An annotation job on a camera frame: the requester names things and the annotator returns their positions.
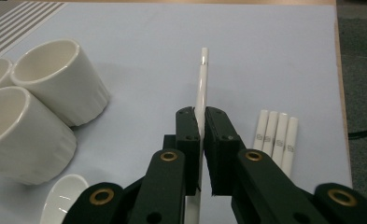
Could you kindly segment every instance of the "black cable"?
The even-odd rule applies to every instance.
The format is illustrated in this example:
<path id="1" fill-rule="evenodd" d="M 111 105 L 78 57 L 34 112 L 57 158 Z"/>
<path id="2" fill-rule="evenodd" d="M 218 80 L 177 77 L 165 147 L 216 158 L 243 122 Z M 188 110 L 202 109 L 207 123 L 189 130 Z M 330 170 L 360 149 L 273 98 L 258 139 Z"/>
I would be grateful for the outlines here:
<path id="1" fill-rule="evenodd" d="M 364 137 L 367 137 L 367 130 L 356 133 L 348 133 L 348 140 L 355 140 Z"/>

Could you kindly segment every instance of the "cup rim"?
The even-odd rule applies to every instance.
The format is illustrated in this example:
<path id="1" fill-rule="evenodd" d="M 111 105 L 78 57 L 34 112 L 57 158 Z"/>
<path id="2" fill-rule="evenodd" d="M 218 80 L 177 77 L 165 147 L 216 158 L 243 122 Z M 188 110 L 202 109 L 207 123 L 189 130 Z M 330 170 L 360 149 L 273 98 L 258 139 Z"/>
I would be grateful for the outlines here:
<path id="1" fill-rule="evenodd" d="M 28 57 L 29 55 L 31 55 L 34 51 L 43 48 L 44 46 L 47 46 L 49 44 L 53 44 L 56 42 L 70 42 L 72 44 L 75 45 L 75 53 L 73 54 L 72 58 L 66 63 L 66 65 L 60 69 L 58 69 L 57 71 L 49 74 L 48 76 L 36 79 L 36 80 L 29 80 L 29 81 L 25 81 L 25 80 L 20 80 L 18 78 L 16 78 L 16 68 L 21 64 L 21 62 L 26 59 L 26 57 Z M 31 85 L 31 84 L 36 84 L 36 83 L 41 83 L 44 82 L 46 80 L 52 79 L 56 76 L 58 76 L 58 74 L 60 74 L 63 70 L 65 70 L 70 64 L 73 63 L 73 61 L 76 59 L 76 57 L 78 56 L 78 54 L 81 51 L 81 47 L 80 44 L 75 40 L 75 39 L 71 39 L 71 38 L 61 38 L 61 39 L 56 39 L 56 40 L 51 40 L 51 41 L 47 41 L 43 44 L 37 45 L 31 49 L 29 49 L 28 51 L 26 51 L 26 53 L 24 53 L 15 63 L 14 66 L 12 68 L 12 72 L 10 73 L 10 77 L 11 80 L 17 85 L 17 86 L 21 86 L 21 85 Z"/>
<path id="2" fill-rule="evenodd" d="M 0 134 L 0 141 L 3 140 L 4 138 L 6 138 L 19 125 L 20 120 L 27 114 L 29 104 L 32 100 L 31 93 L 28 90 L 26 90 L 25 88 L 22 88 L 22 87 L 17 87 L 17 86 L 4 87 L 4 88 L 0 89 L 0 92 L 1 91 L 10 91 L 10 90 L 21 91 L 24 94 L 25 102 L 24 102 L 24 105 L 23 105 L 23 109 L 22 109 L 21 113 L 18 115 L 18 117 L 14 120 L 14 122 L 3 133 Z"/>
<path id="3" fill-rule="evenodd" d="M 7 76 L 10 76 L 14 64 L 10 59 L 7 59 L 7 58 L 0 58 L 0 61 L 5 61 L 5 62 L 8 63 L 8 68 L 7 68 L 6 72 L 0 77 L 0 80 L 2 80 L 4 78 L 6 78 Z"/>

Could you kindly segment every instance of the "white table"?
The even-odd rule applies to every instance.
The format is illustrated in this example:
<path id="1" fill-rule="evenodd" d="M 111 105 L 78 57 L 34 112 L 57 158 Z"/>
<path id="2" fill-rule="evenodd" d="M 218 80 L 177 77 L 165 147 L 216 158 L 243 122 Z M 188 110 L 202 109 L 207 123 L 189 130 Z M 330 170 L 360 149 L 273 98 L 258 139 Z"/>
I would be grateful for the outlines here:
<path id="1" fill-rule="evenodd" d="M 50 182 L 0 177 L 0 223 L 37 223 L 63 175 L 127 187 L 143 176 L 175 113 L 195 105 L 208 47 L 208 105 L 227 112 L 247 147 L 261 109 L 299 118 L 292 180 L 313 192 L 351 187 L 335 45 L 335 6 L 70 3 L 4 56 L 43 42 L 81 43 L 111 93 L 106 111 L 74 129 L 75 158 Z M 234 223 L 230 198 L 211 197 L 205 164 L 201 223 Z"/>

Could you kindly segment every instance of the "white stick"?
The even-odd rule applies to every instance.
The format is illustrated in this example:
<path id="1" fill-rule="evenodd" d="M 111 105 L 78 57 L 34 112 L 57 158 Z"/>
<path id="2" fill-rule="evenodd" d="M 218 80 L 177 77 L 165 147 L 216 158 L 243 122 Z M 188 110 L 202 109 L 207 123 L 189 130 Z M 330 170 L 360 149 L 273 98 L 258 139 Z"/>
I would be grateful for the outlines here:
<path id="1" fill-rule="evenodd" d="M 262 110 L 259 115 L 258 127 L 256 129 L 253 149 L 262 150 L 264 143 L 265 128 L 267 127 L 268 110 Z"/>
<path id="2" fill-rule="evenodd" d="M 296 150 L 296 136 L 297 128 L 299 126 L 299 120 L 296 118 L 290 118 L 288 124 L 288 131 L 286 134 L 285 149 L 282 159 L 282 171 L 287 177 L 290 177 L 291 166 L 293 164 L 294 151 Z"/>
<path id="3" fill-rule="evenodd" d="M 279 168 L 282 165 L 283 148 L 285 146 L 286 129 L 288 127 L 288 115 L 279 114 L 278 125 L 276 126 L 275 143 L 273 150 L 273 161 Z"/>
<path id="4" fill-rule="evenodd" d="M 273 154 L 276 124 L 278 123 L 278 112 L 271 111 L 268 116 L 267 129 L 265 130 L 262 151 L 271 157 Z"/>
<path id="5" fill-rule="evenodd" d="M 205 108 L 206 108 L 206 84 L 208 66 L 208 48 L 202 49 L 202 59 L 200 67 L 200 77 L 198 80 L 197 102 L 194 114 L 197 118 L 198 131 L 200 132 L 200 170 L 198 178 L 199 188 L 202 185 L 203 176 L 203 156 L 204 156 L 204 137 L 205 137 Z M 186 197 L 185 224 L 198 224 L 200 222 L 201 192 L 196 190 L 194 196 Z"/>

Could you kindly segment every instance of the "tabletop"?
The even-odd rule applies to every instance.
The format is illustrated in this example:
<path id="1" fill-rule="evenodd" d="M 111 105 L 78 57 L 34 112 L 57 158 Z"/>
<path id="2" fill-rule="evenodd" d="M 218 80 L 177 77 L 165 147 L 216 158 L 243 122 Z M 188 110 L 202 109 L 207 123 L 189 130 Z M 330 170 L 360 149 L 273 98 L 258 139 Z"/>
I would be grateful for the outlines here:
<path id="1" fill-rule="evenodd" d="M 163 136 L 175 133 L 175 113 L 195 105 L 202 47 L 207 104 L 229 115 L 247 147 L 262 109 L 288 113 L 299 119 L 292 181 L 309 192 L 326 182 L 352 186 L 333 4 L 60 3 L 34 27 L 0 57 L 17 61 L 41 43 L 74 38 L 111 100 L 73 128 L 78 148 L 60 175 L 39 186 L 0 177 L 0 223 L 38 222 L 64 175 L 122 187 L 143 176 Z M 206 164 L 203 177 L 201 223 L 234 223 L 231 199 L 211 197 Z"/>

